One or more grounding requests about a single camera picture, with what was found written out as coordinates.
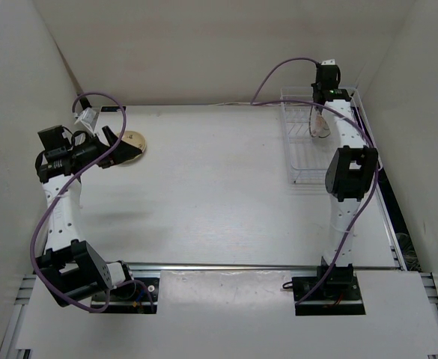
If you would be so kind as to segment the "small cream printed plate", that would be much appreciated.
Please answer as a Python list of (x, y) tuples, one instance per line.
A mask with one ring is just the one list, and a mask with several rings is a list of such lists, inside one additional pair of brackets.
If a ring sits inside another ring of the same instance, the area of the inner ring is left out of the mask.
[(137, 142), (146, 141), (143, 134), (141, 134), (140, 132), (131, 131), (131, 130), (125, 131), (124, 134), (122, 135), (121, 140), (124, 141), (125, 143), (131, 145), (131, 146), (134, 146), (134, 147), (136, 147)]

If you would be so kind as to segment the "cream plate with orange pattern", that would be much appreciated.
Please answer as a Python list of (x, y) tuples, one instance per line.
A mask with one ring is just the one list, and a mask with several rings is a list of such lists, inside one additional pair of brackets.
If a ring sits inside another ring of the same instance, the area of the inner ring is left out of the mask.
[(325, 132), (326, 121), (320, 112), (313, 111), (309, 115), (309, 134), (312, 138), (320, 137)]

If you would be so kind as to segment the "cream plate with dark print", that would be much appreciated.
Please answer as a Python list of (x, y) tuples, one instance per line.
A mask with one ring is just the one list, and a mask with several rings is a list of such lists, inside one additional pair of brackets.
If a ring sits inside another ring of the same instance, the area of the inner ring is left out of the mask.
[(139, 156), (142, 156), (145, 154), (145, 151), (147, 149), (147, 142), (146, 141), (139, 141), (136, 143), (136, 147), (140, 150)]

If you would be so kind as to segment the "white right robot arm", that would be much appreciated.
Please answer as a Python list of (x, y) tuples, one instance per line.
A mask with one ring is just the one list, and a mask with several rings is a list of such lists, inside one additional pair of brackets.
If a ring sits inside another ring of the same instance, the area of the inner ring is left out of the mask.
[(351, 97), (340, 89), (340, 81), (334, 60), (316, 65), (309, 132), (316, 139), (329, 135), (337, 147), (325, 175), (331, 203), (329, 244), (315, 281), (317, 294), (326, 299), (353, 285), (354, 225), (378, 164), (377, 150), (353, 121)]

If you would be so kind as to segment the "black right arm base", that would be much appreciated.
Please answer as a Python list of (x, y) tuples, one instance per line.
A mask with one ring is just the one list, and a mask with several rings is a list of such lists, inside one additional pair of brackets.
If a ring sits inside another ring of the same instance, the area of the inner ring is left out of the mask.
[(365, 306), (352, 264), (334, 266), (328, 277), (306, 299), (329, 266), (317, 267), (315, 276), (292, 277), (282, 289), (293, 293), (296, 316), (364, 316)]

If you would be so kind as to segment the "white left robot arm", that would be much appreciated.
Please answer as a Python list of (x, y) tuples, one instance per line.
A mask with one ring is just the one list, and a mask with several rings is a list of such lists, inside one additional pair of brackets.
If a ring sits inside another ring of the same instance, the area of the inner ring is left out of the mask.
[[(108, 126), (102, 131), (106, 143), (97, 135), (70, 132), (64, 126), (38, 133), (43, 150), (34, 167), (52, 213), (45, 248), (36, 263), (53, 285), (52, 296), (62, 307), (99, 292), (128, 299), (136, 290), (130, 267), (121, 260), (106, 262), (86, 241), (81, 229), (79, 172), (93, 161), (106, 169), (142, 154), (141, 149), (119, 139)], [(79, 135), (85, 137), (82, 142), (76, 140)]]

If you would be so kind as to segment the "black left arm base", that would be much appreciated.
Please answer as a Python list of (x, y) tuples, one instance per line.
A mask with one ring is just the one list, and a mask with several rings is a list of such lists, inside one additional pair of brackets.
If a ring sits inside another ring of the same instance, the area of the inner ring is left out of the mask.
[(144, 283), (130, 284), (111, 291), (109, 305), (103, 313), (112, 314), (156, 314), (159, 299), (158, 277), (136, 277)]

